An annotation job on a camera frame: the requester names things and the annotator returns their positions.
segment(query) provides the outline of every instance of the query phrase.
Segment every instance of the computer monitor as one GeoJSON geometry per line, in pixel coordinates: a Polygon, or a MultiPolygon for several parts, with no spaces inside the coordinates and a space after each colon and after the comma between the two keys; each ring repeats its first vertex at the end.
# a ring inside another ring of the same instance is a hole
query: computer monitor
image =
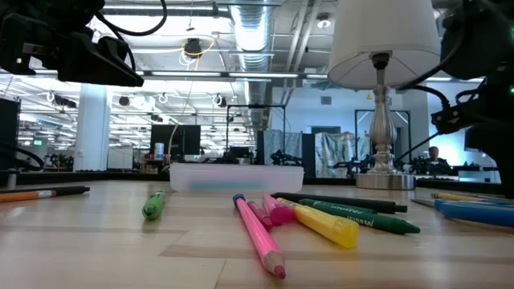
{"type": "Polygon", "coordinates": [[[233,158],[250,158],[250,148],[230,147],[230,156],[233,158]]]}
{"type": "MultiPolygon", "coordinates": [[[[156,143],[164,144],[164,154],[168,154],[168,143],[175,126],[170,124],[152,125],[150,137],[150,153],[153,153],[156,143]]],[[[198,155],[200,153],[200,125],[179,125],[171,144],[172,155],[198,155]]]]}

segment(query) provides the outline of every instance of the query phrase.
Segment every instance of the pink marker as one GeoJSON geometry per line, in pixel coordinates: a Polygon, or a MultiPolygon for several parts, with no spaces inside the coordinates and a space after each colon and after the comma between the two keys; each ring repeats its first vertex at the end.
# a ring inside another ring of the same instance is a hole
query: pink marker
{"type": "Polygon", "coordinates": [[[273,223],[271,223],[270,215],[267,214],[267,211],[257,205],[254,201],[249,201],[247,204],[259,219],[260,223],[263,224],[264,229],[269,232],[271,228],[273,228],[273,223]]]}
{"type": "Polygon", "coordinates": [[[267,212],[270,214],[270,219],[273,225],[280,226],[292,220],[292,210],[280,203],[278,203],[269,193],[263,194],[263,204],[267,212]]]}
{"type": "Polygon", "coordinates": [[[280,247],[264,229],[263,224],[251,212],[250,207],[244,200],[244,196],[239,193],[232,199],[234,200],[234,205],[239,209],[255,249],[259,253],[260,261],[266,270],[280,279],[286,278],[285,261],[280,247]]]}

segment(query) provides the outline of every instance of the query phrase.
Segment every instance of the wooden table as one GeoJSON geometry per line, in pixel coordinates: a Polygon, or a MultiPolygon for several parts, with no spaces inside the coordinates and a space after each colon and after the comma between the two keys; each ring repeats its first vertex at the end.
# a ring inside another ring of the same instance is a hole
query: wooden table
{"type": "Polygon", "coordinates": [[[408,204],[396,217],[422,233],[361,227],[358,247],[346,250],[302,225],[276,227],[287,260],[280,282],[262,268],[233,193],[171,193],[162,220],[145,222],[143,203],[156,189],[170,191],[168,183],[80,184],[91,191],[0,204],[1,289],[514,287],[514,230],[444,219],[409,203],[414,192],[305,186],[303,193],[408,204]]]}

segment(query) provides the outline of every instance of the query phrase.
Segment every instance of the curtain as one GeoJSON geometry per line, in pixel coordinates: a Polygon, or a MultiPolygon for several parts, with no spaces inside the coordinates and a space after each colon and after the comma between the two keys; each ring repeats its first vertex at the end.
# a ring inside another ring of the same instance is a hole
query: curtain
{"type": "MultiPolygon", "coordinates": [[[[359,160],[369,154],[369,134],[357,137],[359,160]]],[[[355,156],[355,136],[350,132],[316,134],[316,177],[346,178],[346,168],[332,169],[338,162],[351,161],[355,156]]]]}
{"type": "MultiPolygon", "coordinates": [[[[283,133],[281,130],[272,129],[264,132],[264,163],[271,165],[273,160],[270,155],[277,150],[284,150],[283,133]]],[[[302,133],[286,132],[286,154],[294,157],[302,157],[302,133]]]]}

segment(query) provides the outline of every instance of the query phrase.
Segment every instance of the plastic container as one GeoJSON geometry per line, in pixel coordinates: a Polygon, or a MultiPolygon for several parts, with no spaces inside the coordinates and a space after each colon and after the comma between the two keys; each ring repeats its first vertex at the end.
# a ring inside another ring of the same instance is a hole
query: plastic container
{"type": "Polygon", "coordinates": [[[288,192],[301,190],[304,168],[271,165],[171,164],[177,191],[288,192]]]}

